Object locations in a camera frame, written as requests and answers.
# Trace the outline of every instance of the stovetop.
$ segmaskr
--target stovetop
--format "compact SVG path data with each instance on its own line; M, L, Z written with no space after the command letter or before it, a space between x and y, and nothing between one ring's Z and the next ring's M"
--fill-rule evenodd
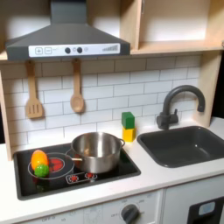
M124 150L121 150L119 164L113 171L102 174L85 173L74 166L74 162L71 160L74 153L70 149L70 143L39 149L44 151L49 159L50 173L46 178L37 178L31 168L32 153L36 149L15 153L14 164L18 199L30 200L126 179L141 173Z

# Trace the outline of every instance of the tile backsplash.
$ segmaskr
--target tile backsplash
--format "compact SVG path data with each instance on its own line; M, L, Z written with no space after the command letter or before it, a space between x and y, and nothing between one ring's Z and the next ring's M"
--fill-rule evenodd
M29 98L25 65L5 62L0 69L11 145L71 141L85 132L121 130L122 112L126 111L136 117L138 128L154 125L169 91L186 84L197 87L200 60L200 55L85 59L81 91L86 109L81 115L70 106L74 92L71 61L38 60L36 85L45 116L33 120L25 115ZM174 109L178 109L180 121L192 117L194 95L177 95L171 104L171 111Z

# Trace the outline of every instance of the gray range hood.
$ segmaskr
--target gray range hood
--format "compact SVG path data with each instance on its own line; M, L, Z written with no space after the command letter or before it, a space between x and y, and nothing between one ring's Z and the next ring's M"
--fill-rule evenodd
M52 24L8 41L8 60L130 54L130 43L87 24L86 1L51 0Z

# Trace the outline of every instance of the sink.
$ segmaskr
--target sink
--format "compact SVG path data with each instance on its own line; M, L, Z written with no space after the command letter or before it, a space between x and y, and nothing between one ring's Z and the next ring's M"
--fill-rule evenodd
M137 141L159 165L169 168L224 158L224 141L198 126L145 133Z

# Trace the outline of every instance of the wooden utensil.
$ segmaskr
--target wooden utensil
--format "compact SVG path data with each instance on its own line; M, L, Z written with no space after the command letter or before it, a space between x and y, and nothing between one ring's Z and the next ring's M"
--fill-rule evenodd
M81 95L81 61L75 59L73 61L73 97L71 99L71 107L74 112L80 113L84 109L84 100Z
M35 64L33 61L26 61L25 66L28 75L28 84L30 92L30 99L26 103L25 112L29 118L41 117L43 115L44 110L40 101L37 99L36 94L35 74L34 74Z

